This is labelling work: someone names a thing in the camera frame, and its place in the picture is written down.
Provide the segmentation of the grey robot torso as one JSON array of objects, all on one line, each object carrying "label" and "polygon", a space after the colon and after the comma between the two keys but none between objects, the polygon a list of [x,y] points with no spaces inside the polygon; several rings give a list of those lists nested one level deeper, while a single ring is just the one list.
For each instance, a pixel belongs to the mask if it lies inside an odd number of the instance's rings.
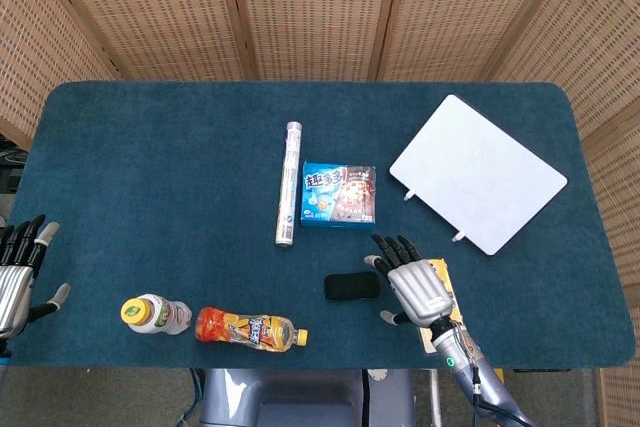
[{"label": "grey robot torso", "polygon": [[200,427],[415,427],[404,369],[208,369]]}]

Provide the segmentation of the yellow razor blister pack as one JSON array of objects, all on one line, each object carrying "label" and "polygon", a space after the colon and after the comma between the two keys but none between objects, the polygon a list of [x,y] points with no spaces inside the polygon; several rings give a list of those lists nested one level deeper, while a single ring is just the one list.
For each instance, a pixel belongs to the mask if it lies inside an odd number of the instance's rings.
[{"label": "yellow razor blister pack", "polygon": [[[444,258],[442,259],[430,259],[429,262],[434,267],[434,270],[439,277],[439,279],[443,282],[446,291],[450,295],[453,300],[453,310],[451,313],[451,319],[457,323],[463,324],[463,316],[461,314],[458,301],[454,292],[453,284],[448,272],[448,265]],[[432,332],[429,328],[419,328],[419,334],[421,338],[421,342],[424,348],[424,351],[427,354],[434,354],[436,352],[435,347],[432,344]]]}]

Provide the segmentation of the white board with feet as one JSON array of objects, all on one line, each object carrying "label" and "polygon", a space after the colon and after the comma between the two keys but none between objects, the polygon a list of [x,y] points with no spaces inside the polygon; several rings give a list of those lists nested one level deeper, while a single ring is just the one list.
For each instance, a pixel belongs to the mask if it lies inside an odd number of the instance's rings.
[{"label": "white board with feet", "polygon": [[487,255],[496,254],[568,183],[454,94],[389,172]]}]

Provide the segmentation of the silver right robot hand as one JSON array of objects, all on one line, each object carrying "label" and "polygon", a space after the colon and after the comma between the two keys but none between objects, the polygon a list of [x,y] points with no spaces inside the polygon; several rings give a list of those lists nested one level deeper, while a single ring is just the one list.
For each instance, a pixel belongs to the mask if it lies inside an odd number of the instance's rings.
[{"label": "silver right robot hand", "polygon": [[391,325],[413,323],[430,329],[433,337],[451,330],[454,301],[434,265],[406,237],[372,234],[371,238],[381,254],[366,256],[364,262],[387,279],[403,308],[399,313],[381,311],[382,320]]}]

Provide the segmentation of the woven rattan folding screen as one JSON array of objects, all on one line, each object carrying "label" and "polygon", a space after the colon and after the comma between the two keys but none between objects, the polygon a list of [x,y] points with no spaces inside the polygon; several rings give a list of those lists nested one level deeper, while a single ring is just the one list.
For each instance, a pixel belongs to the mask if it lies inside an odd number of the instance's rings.
[{"label": "woven rattan folding screen", "polygon": [[0,139],[92,79],[555,83],[640,339],[640,0],[0,0]]}]

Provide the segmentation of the clear plastic wrapped roll tube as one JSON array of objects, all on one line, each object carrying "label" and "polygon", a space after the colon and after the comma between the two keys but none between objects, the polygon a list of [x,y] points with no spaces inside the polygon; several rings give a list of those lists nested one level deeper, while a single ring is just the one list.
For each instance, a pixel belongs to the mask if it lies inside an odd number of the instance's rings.
[{"label": "clear plastic wrapped roll tube", "polygon": [[277,246],[293,245],[301,136],[302,125],[297,121],[288,122],[275,231]]}]

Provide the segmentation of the orange iced tea bottle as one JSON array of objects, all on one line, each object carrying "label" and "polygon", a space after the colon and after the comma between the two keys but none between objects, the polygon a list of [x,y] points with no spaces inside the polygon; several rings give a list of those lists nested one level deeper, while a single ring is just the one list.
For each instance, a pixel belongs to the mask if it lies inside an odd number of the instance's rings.
[{"label": "orange iced tea bottle", "polygon": [[292,346],[305,347],[309,333],[286,317],[239,315],[214,307],[203,308],[195,326],[195,338],[204,343],[227,342],[274,353]]}]

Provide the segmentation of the teal table cloth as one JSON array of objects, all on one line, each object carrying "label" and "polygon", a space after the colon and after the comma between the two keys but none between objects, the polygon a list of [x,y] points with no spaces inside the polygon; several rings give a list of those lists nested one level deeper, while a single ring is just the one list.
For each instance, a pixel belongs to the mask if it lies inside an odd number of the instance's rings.
[{"label": "teal table cloth", "polygon": [[[405,201],[389,167],[454,94],[567,177],[566,187],[497,254]],[[324,279],[364,268],[365,229],[297,226],[275,245],[286,125],[306,161],[377,171],[376,231],[447,262],[467,328],[507,368],[619,366],[634,327],[566,94],[550,83],[77,82],[45,105],[10,219],[57,221],[35,302],[61,283],[63,308],[11,344],[17,365],[223,368],[432,368],[417,328],[385,323],[399,305],[332,302]],[[192,332],[138,334],[129,298],[290,318],[306,346],[260,352]]]}]

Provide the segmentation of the white drink bottle green label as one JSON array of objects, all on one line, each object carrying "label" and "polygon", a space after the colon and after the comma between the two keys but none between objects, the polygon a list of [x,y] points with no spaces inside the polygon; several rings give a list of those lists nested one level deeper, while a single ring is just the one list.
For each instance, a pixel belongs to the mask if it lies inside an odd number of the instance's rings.
[{"label": "white drink bottle green label", "polygon": [[140,334],[178,335],[189,328],[192,320],[192,311],[185,303],[156,294],[126,300],[120,315],[131,330]]}]

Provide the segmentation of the blue cookie box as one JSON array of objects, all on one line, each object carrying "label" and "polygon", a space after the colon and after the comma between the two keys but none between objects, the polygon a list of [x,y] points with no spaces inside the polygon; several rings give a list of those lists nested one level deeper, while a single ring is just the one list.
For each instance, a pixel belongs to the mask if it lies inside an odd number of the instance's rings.
[{"label": "blue cookie box", "polygon": [[305,226],[373,227],[376,224],[376,169],[305,162],[300,209],[300,221]]}]

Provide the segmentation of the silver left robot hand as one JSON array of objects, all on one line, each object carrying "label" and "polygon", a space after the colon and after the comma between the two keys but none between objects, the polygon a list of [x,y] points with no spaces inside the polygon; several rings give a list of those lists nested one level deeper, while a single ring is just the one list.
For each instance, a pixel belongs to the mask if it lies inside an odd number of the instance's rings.
[{"label": "silver left robot hand", "polygon": [[45,214],[0,231],[0,345],[19,336],[33,323],[61,309],[71,285],[61,284],[52,298],[32,304],[33,285],[59,224],[44,224]]}]

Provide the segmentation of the black felt whiteboard eraser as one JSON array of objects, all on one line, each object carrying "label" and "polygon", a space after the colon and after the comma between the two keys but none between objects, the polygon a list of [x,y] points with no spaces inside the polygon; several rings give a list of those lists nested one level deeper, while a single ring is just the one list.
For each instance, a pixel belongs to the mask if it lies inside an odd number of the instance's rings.
[{"label": "black felt whiteboard eraser", "polygon": [[325,277],[324,295],[335,301],[373,299],[380,295],[380,283],[373,272],[332,274]]}]

